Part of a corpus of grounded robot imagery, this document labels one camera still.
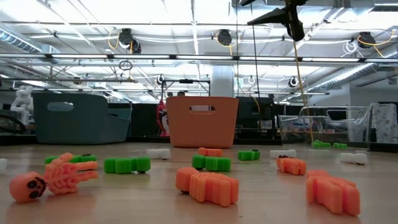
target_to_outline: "gray storage bin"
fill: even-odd
[[[32,96],[39,143],[87,145],[126,140],[129,119],[110,116],[108,102],[102,96],[73,93],[33,93]]]

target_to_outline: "skeleton skull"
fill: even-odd
[[[45,189],[42,176],[36,172],[18,175],[9,184],[11,196],[19,203],[36,200],[43,195]]]

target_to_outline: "clear plastic bin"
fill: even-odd
[[[282,143],[311,147],[319,140],[330,143],[331,148],[340,143],[369,149],[371,111],[370,106],[303,107],[298,116],[279,116]]]

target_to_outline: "orange toy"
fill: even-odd
[[[199,148],[199,155],[222,157],[223,151],[221,149],[206,149],[204,147]]]
[[[238,201],[239,180],[223,174],[198,172],[192,167],[177,170],[175,186],[197,201],[209,201],[228,207]]]
[[[239,181],[223,174],[193,174],[189,194],[199,202],[209,201],[228,207],[238,201]]]
[[[332,213],[361,213],[360,194],[356,184],[339,177],[325,176],[326,171],[311,170],[307,174],[307,202],[318,202]]]
[[[43,177],[33,171],[14,177],[9,184],[11,196],[19,203],[36,200],[43,195],[45,188]]]
[[[44,181],[48,184],[51,192],[55,194],[74,193],[78,190],[76,185],[79,182],[98,177],[97,171],[78,173],[78,171],[97,169],[97,162],[72,164],[68,162],[72,158],[72,154],[65,153],[45,166]]]
[[[16,202],[31,202],[41,197],[48,186],[55,194],[65,194],[77,191],[76,184],[81,181],[97,178],[96,171],[77,173],[81,170],[96,169],[97,162],[68,161],[73,158],[70,153],[62,154],[46,165],[44,176],[36,172],[29,172],[16,176],[10,181],[9,191]]]
[[[175,178],[175,187],[181,190],[183,193],[188,194],[191,175],[196,173],[199,173],[199,171],[192,167],[179,168]]]
[[[304,175],[307,166],[304,161],[295,158],[279,158],[276,163],[281,172],[289,172],[293,175]]]

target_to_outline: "white robot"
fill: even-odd
[[[30,94],[33,92],[31,86],[20,86],[17,90],[17,97],[12,102],[11,110],[21,114],[21,122],[24,125],[29,124],[29,114],[33,111],[33,98]]]

